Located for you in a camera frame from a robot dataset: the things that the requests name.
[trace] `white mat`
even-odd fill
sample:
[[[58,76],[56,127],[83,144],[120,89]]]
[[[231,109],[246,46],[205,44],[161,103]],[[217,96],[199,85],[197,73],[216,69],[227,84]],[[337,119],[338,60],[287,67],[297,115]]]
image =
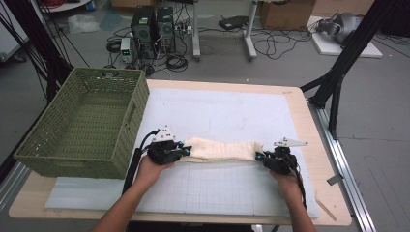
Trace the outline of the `white mat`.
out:
[[[295,138],[284,96],[151,89],[136,145],[150,131],[169,125],[178,140],[192,136],[220,142]],[[301,150],[298,157],[307,191],[307,211],[319,217]],[[58,178],[47,208],[107,210],[120,196],[123,181]],[[288,216],[276,181],[259,162],[182,163],[162,172],[137,208],[139,212]]]
[[[319,16],[312,16],[307,23],[307,25],[311,25],[313,22],[322,19]],[[340,48],[340,44],[336,43],[335,40],[328,36],[326,32],[322,33],[314,33],[312,34],[313,43],[317,48],[317,51],[321,55],[339,55],[342,51]],[[368,43],[365,50],[362,52],[360,57],[366,58],[382,58],[383,54],[373,45],[373,43]]]

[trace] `computer tower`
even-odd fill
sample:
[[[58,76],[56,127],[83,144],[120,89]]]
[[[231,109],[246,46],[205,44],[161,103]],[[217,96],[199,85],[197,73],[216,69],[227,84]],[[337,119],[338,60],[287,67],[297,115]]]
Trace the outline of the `computer tower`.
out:
[[[161,38],[161,49],[175,52],[175,33],[173,9],[171,7],[158,8],[157,22]]]
[[[137,6],[132,18],[131,29],[140,58],[156,58],[155,43],[159,38],[158,24],[153,6]]]

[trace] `concrete floor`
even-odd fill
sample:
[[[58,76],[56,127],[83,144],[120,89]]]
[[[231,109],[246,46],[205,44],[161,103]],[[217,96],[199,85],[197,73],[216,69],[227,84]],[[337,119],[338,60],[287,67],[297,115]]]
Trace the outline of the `concrete floor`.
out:
[[[56,20],[79,14],[89,13],[77,9],[56,15]],[[111,14],[106,7],[90,13],[99,22]],[[218,28],[218,20],[201,19],[200,25]],[[91,67],[101,68],[107,64],[106,39],[113,31],[129,24],[129,20],[122,19],[112,26],[112,30],[69,35],[69,38]],[[201,34],[202,52],[208,56],[203,55],[197,63],[190,59],[189,51],[187,58],[190,62],[186,71],[171,72],[172,77],[166,72],[156,72],[151,78],[299,87],[326,73],[337,59],[319,55],[313,42],[309,41],[297,43],[279,60],[273,61],[258,54],[257,59],[249,62],[243,40],[236,36],[235,40],[232,36],[216,32]],[[256,41],[265,37],[253,38]],[[410,55],[409,45],[382,42]],[[376,230],[408,231],[410,189],[406,179],[410,169],[406,165],[410,163],[410,124],[407,123],[410,114],[410,60],[379,42],[373,41],[373,44],[384,56],[382,59],[360,58],[346,76],[337,135]],[[278,49],[285,46],[278,44]],[[69,53],[75,67],[85,66],[72,48]],[[313,94],[314,91],[310,91],[306,96]],[[0,97],[0,161],[3,161],[45,106],[40,84],[29,62],[1,65]],[[0,231],[84,231],[95,223],[78,219],[10,218],[9,207],[10,203],[0,214]],[[264,231],[270,229],[272,227],[265,226]],[[279,231],[290,230],[289,226],[283,226]],[[355,221],[347,227],[319,226],[318,230],[360,231]]]

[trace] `green wicker basket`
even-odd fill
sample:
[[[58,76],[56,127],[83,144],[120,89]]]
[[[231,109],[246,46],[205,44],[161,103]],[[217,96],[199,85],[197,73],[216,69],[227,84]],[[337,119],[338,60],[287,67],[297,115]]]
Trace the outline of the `green wicker basket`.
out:
[[[47,177],[124,179],[148,96],[142,71],[74,69],[15,159]]]

